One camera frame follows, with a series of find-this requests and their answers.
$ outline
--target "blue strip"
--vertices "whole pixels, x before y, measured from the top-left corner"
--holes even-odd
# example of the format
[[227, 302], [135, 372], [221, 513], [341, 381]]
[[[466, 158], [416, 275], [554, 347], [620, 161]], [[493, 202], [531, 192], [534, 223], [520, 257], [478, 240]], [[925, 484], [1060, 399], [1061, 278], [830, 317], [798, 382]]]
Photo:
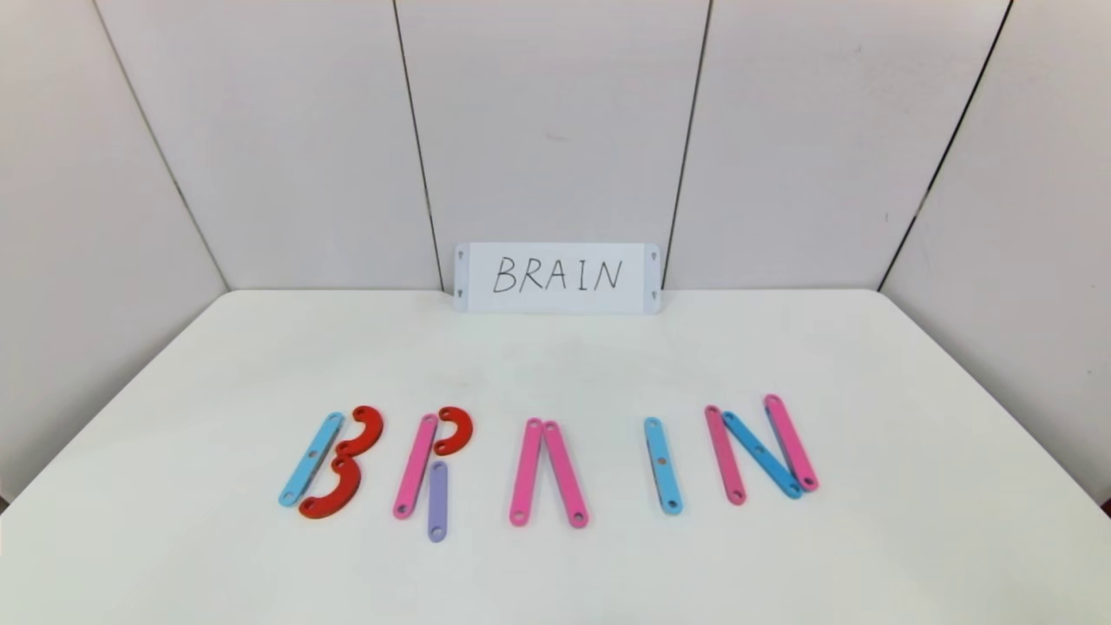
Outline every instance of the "blue strip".
[[301, 464], [297, 465], [297, 471], [293, 472], [293, 476], [289, 478], [289, 483], [286, 484], [286, 488], [282, 490], [281, 495], [278, 497], [279, 504], [287, 508], [297, 505], [301, 496], [309, 488], [312, 477], [320, 471], [320, 465], [324, 462], [324, 456], [328, 455], [328, 451], [331, 448], [332, 442], [336, 441], [336, 435], [340, 433], [340, 426], [342, 425], [343, 415], [341, 413], [332, 413], [324, 419], [324, 424], [320, 426], [317, 437], [312, 440], [312, 444], [304, 451]]
[[655, 417], [644, 420], [644, 437], [648, 440], [648, 455], [652, 461], [655, 491], [660, 494], [660, 507], [670, 515], [683, 512], [683, 497], [675, 482], [674, 465], [668, 452], [668, 438], [663, 435], [663, 424]]
[[749, 432], [749, 429], [744, 427], [741, 420], [737, 415], [725, 411], [722, 413], [722, 421], [725, 422], [725, 427], [733, 435], [742, 447], [748, 450], [749, 454], [760, 463], [768, 477], [771, 477], [772, 482], [779, 485], [783, 490], [783, 494], [792, 500], [798, 500], [802, 497], [802, 487], [799, 486], [798, 481], [791, 475], [791, 472], [787, 471], [787, 467], [781, 465], [775, 456], [772, 456], [768, 448], [760, 443], [754, 434]]

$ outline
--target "red curved piece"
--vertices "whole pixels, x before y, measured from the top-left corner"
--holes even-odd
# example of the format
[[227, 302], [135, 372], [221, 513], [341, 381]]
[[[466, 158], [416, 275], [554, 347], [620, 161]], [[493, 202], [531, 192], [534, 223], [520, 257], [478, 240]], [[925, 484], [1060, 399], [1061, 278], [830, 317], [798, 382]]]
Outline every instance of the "red curved piece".
[[386, 423], [382, 421], [382, 414], [370, 406], [359, 406], [351, 416], [354, 421], [363, 425], [362, 433], [354, 438], [341, 441], [336, 444], [336, 455], [351, 456], [353, 458], [373, 447], [374, 443], [378, 443], [379, 437], [382, 436], [382, 429], [386, 427]]
[[443, 441], [437, 441], [432, 450], [437, 456], [450, 456], [467, 446], [471, 435], [474, 434], [474, 424], [471, 423], [471, 416], [467, 411], [454, 406], [440, 409], [440, 421], [456, 424], [456, 434]]
[[306, 497], [298, 510], [309, 518], [324, 518], [340, 512], [351, 497], [359, 491], [362, 472], [359, 464], [350, 456], [337, 456], [332, 461], [332, 471], [340, 476], [340, 483], [323, 497]]

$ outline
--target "plastic letter strip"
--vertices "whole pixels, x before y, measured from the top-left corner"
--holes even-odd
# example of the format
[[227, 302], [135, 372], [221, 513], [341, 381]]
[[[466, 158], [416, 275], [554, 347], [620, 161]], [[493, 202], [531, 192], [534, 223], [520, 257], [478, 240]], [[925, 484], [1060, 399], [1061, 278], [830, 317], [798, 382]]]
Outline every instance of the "plastic letter strip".
[[556, 472], [556, 483], [559, 484], [559, 493], [563, 497], [567, 518], [571, 522], [571, 527], [585, 527], [590, 521], [587, 504], [582, 501], [571, 458], [567, 454], [567, 446], [563, 445], [563, 435], [560, 434], [559, 424], [556, 422], [544, 423], [544, 443], [548, 444], [548, 456], [552, 461], [552, 471]]
[[791, 473], [787, 471], [783, 465], [779, 464], [775, 456], [772, 456], [771, 453], [768, 452], [768, 448], [760, 443], [760, 440], [757, 438], [754, 434], [749, 432], [749, 429], [744, 427], [741, 420], [729, 411], [725, 411], [724, 417], [725, 427], [728, 427], [729, 432], [732, 433], [738, 442], [740, 442], [741, 446], [748, 450], [749, 454], [752, 454], [752, 457], [757, 460], [757, 463], [759, 463], [761, 467], [763, 467], [768, 476], [772, 478], [772, 482], [779, 485], [788, 497], [792, 500], [801, 497], [802, 488], [799, 486], [799, 483], [794, 481], [794, 476], [791, 475]]
[[509, 508], [509, 522], [517, 527], [524, 527], [532, 513], [532, 490], [537, 484], [543, 426], [540, 420], [529, 420], [524, 426], [521, 460], [517, 465], [517, 482], [513, 483], [513, 502]]
[[293, 471], [293, 475], [286, 484], [286, 488], [282, 490], [281, 496], [278, 497], [279, 504], [287, 508], [297, 505], [301, 496], [309, 488], [312, 477], [320, 471], [320, 465], [324, 463], [324, 456], [328, 455], [328, 450], [332, 446], [332, 442], [336, 441], [336, 435], [340, 433], [340, 426], [342, 425], [343, 415], [341, 413], [332, 413], [324, 419], [323, 425], [317, 432], [317, 437], [312, 440], [309, 448], [306, 450], [300, 464], [297, 465], [297, 470]]
[[737, 468], [737, 458], [729, 445], [729, 434], [717, 406], [705, 407], [705, 425], [710, 429], [710, 441], [713, 443], [713, 454], [718, 457], [718, 468], [721, 470], [725, 498], [739, 506], [744, 503], [744, 483], [741, 482], [741, 472]]
[[448, 535], [448, 465], [432, 463], [428, 478], [428, 537], [439, 543]]
[[663, 424], [655, 417], [644, 420], [644, 438], [648, 440], [648, 457], [652, 463], [652, 475], [655, 476], [655, 491], [660, 495], [660, 507], [665, 514], [677, 515], [683, 512], [683, 497], [675, 482], [675, 471], [668, 452], [668, 437], [663, 434]]
[[401, 476], [401, 487], [398, 490], [398, 501], [393, 503], [393, 516], [409, 518], [417, 506], [417, 495], [420, 494], [420, 483], [424, 481], [424, 470], [428, 467], [428, 456], [432, 453], [432, 440], [436, 438], [436, 415], [424, 415], [417, 429], [413, 451], [409, 453], [409, 464]]
[[764, 396], [764, 413], [768, 414], [771, 427], [775, 431], [775, 438], [783, 452], [787, 468], [791, 470], [803, 491], [818, 491], [818, 476], [810, 466], [807, 451], [802, 447], [799, 434], [794, 432], [794, 424], [791, 423], [791, 416], [787, 413], [787, 406], [779, 395]]

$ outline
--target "pink strip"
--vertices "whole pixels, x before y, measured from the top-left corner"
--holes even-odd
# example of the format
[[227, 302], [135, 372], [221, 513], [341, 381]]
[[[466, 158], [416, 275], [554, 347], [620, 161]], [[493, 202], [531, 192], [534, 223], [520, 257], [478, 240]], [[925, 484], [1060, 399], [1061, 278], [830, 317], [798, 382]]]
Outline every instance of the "pink strip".
[[409, 453], [409, 464], [406, 465], [406, 473], [401, 476], [401, 488], [398, 488], [398, 501], [393, 503], [393, 516], [398, 518], [409, 518], [417, 507], [417, 495], [420, 493], [420, 483], [424, 481], [428, 456], [432, 453], [437, 423], [436, 415], [424, 415], [420, 421], [420, 427], [417, 429], [413, 451]]
[[729, 434], [725, 433], [725, 424], [721, 419], [721, 411], [717, 406], [705, 407], [705, 425], [710, 426], [710, 441], [713, 442], [713, 454], [718, 456], [725, 498], [739, 506], [744, 503], [744, 483], [741, 482], [741, 472], [737, 468], [737, 458], [733, 457]]
[[513, 483], [513, 503], [509, 508], [509, 522], [524, 527], [532, 514], [532, 490], [537, 485], [537, 464], [540, 462], [540, 437], [543, 422], [529, 420], [524, 426], [524, 442], [521, 443], [521, 461], [517, 465], [517, 482]]
[[791, 416], [787, 414], [783, 401], [780, 400], [779, 395], [765, 395], [764, 409], [768, 411], [771, 426], [775, 429], [779, 444], [783, 447], [787, 467], [794, 474], [794, 478], [799, 481], [803, 491], [818, 491], [818, 476], [814, 475], [814, 470], [810, 466], [810, 458], [807, 457], [807, 451], [802, 448], [802, 442], [799, 441], [799, 435], [794, 432], [794, 425], [791, 423]]
[[560, 434], [559, 424], [556, 422], [544, 422], [544, 443], [548, 444], [548, 457], [552, 461], [552, 471], [556, 472], [559, 493], [563, 496], [567, 518], [571, 522], [571, 527], [585, 527], [587, 522], [590, 521], [590, 516], [587, 514], [587, 504], [582, 501], [579, 482], [574, 478], [574, 467], [571, 466], [567, 446], [563, 445], [563, 435]]

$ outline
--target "purple strip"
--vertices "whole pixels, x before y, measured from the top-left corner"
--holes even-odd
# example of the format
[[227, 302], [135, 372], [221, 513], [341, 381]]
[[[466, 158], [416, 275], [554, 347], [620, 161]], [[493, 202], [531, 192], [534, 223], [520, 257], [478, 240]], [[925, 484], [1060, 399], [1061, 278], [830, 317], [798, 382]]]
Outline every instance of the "purple strip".
[[448, 535], [448, 465], [432, 463], [428, 477], [428, 537], [439, 543]]

